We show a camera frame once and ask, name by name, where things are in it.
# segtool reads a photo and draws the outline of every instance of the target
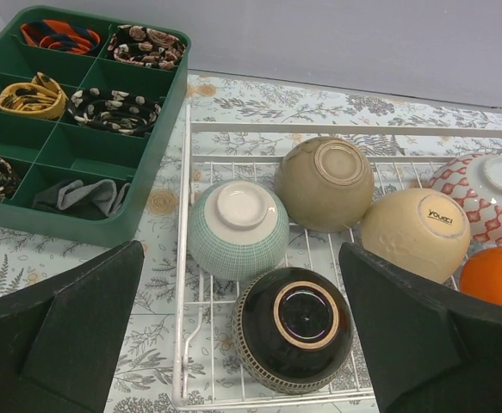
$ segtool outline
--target bowl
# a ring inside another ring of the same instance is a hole
[[[361,236],[366,250],[437,283],[459,268],[470,244],[459,204],[426,188],[381,197],[363,217]]]
[[[373,200],[369,161],[350,142],[311,138],[282,160],[275,191],[291,219],[307,229],[338,232],[355,225]]]
[[[477,299],[502,305],[502,246],[471,256],[461,272],[459,289]]]
[[[188,217],[188,251],[224,280],[250,280],[275,267],[288,246],[288,215],[277,196],[255,182],[218,182]]]
[[[279,268],[238,297],[232,337],[256,381],[280,393],[304,394],[341,373],[353,327],[349,306],[330,281],[304,268]]]
[[[453,198],[467,214],[479,243],[502,243],[502,156],[473,153],[438,169],[429,188]]]

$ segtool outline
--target gray cloth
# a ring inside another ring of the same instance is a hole
[[[80,180],[74,181],[59,190],[56,207],[64,211],[81,201],[91,202],[98,207],[106,217],[115,215],[122,207],[122,202],[128,189],[129,183],[125,183],[117,193],[115,182],[103,179],[92,185],[84,185]]]

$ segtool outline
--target black bowl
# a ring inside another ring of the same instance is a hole
[[[245,370],[286,394],[329,384],[344,367],[352,331],[343,294],[304,268],[258,277],[239,296],[232,315],[232,336]]]

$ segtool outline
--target yellow cloth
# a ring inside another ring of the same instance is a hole
[[[66,93],[44,73],[37,73],[30,83],[13,83],[0,94],[0,110],[48,120],[58,119],[66,102]]]

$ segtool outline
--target orange bowl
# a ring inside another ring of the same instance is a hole
[[[471,256],[463,267],[459,288],[477,299],[502,305],[502,247]]]

